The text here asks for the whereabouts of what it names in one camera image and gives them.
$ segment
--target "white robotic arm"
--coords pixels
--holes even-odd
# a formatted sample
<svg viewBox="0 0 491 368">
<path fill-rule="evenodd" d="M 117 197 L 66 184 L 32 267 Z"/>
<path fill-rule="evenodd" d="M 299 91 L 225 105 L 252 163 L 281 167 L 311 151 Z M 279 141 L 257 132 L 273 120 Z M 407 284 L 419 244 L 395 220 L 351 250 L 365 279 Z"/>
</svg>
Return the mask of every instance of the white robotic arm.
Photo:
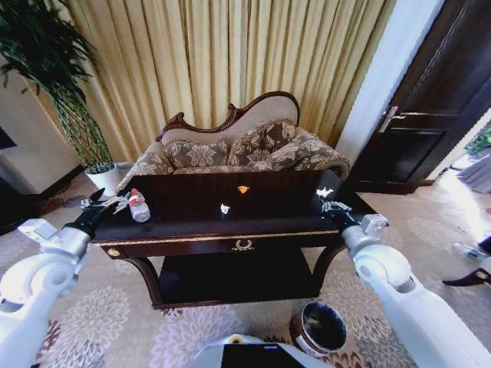
<svg viewBox="0 0 491 368">
<path fill-rule="evenodd" d="M 380 244 L 377 232 L 387 220 L 367 215 L 359 225 L 350 210 L 326 202 L 324 214 L 340 228 L 357 273 L 380 298 L 390 325 L 417 365 L 491 366 L 491 354 L 446 301 L 419 282 L 402 253 Z"/>
<path fill-rule="evenodd" d="M 126 206 L 127 197 L 95 202 L 102 191 L 86 199 L 82 215 L 60 230 L 39 218 L 19 228 L 41 248 L 9 268 L 0 282 L 0 367 L 33 364 L 48 332 L 49 311 L 77 283 L 99 221 L 105 212 Z"/>
</svg>

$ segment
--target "water bottle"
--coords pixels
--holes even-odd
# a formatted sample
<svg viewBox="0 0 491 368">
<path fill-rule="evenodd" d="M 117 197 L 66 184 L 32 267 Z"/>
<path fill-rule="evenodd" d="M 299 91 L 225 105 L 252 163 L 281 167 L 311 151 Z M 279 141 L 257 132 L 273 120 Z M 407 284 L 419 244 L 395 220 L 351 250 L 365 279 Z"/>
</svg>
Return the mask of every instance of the water bottle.
<svg viewBox="0 0 491 368">
<path fill-rule="evenodd" d="M 456 253 L 461 253 L 463 255 L 466 255 L 469 258 L 473 258 L 476 260 L 481 260 L 486 258 L 488 255 L 484 253 L 483 251 L 480 251 L 479 249 L 470 247 L 469 245 L 462 244 L 462 243 L 454 243 L 452 245 L 452 250 Z"/>
<path fill-rule="evenodd" d="M 150 218 L 150 210 L 145 203 L 145 198 L 136 188 L 131 189 L 130 211 L 135 221 L 145 222 Z"/>
</svg>

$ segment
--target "wooden table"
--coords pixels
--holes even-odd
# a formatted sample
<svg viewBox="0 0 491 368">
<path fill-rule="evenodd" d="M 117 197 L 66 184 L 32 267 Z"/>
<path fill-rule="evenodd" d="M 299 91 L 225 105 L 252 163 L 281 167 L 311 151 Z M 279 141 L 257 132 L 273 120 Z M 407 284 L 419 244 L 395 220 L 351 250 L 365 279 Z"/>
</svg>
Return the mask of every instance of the wooden table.
<svg viewBox="0 0 491 368">
<path fill-rule="evenodd" d="M 124 209 L 101 223 L 92 243 L 138 268 L 155 309 L 317 297 L 344 243 L 320 216 L 316 190 L 333 189 L 330 198 L 353 207 L 358 220 L 374 213 L 340 186 L 329 170 L 135 176 L 128 188 L 145 195 L 150 220 L 137 223 Z M 313 272 L 306 247 L 325 247 Z M 165 256 L 160 274 L 152 256 Z"/>
</svg>

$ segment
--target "door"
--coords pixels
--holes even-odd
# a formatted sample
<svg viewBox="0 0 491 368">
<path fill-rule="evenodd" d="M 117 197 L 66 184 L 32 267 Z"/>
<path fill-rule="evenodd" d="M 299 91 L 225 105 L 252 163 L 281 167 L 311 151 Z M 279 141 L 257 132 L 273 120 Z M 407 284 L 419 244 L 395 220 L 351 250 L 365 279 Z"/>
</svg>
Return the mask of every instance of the door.
<svg viewBox="0 0 491 368">
<path fill-rule="evenodd" d="M 487 111 L 490 25 L 488 0 L 443 5 L 354 165 L 356 190 L 414 192 Z"/>
</svg>

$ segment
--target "white flower pot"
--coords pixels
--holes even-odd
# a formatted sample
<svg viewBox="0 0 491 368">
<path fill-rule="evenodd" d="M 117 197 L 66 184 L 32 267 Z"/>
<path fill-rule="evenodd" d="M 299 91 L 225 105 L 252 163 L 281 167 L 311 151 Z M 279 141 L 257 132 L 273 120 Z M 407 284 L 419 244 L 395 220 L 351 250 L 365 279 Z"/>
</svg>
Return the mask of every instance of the white flower pot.
<svg viewBox="0 0 491 368">
<path fill-rule="evenodd" d="M 114 168 L 101 174 L 85 173 L 99 189 L 105 188 L 104 195 L 112 197 L 116 194 L 116 187 L 121 181 L 120 170 L 117 165 Z"/>
</svg>

